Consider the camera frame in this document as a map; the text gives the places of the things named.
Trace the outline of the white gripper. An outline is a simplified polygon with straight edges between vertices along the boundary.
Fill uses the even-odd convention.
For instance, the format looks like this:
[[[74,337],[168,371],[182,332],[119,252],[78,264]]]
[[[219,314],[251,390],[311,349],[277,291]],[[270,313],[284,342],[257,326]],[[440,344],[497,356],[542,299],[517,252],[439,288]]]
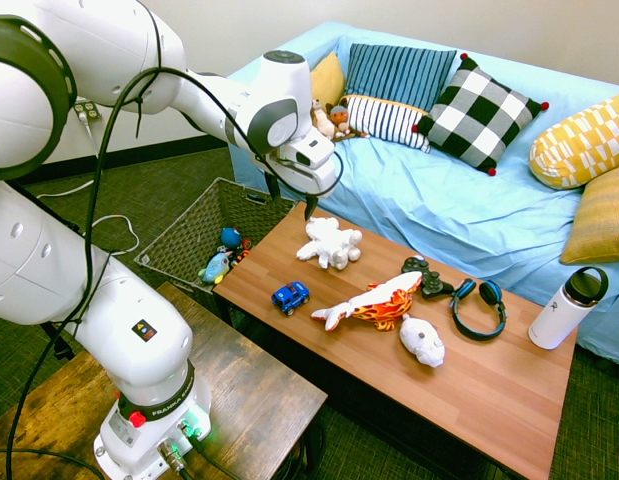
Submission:
[[[313,215],[318,198],[327,198],[337,184],[335,145],[321,133],[308,133],[289,140],[266,156],[269,167],[289,189],[305,196],[304,219]],[[269,194],[274,202],[281,198],[277,177],[266,173]]]

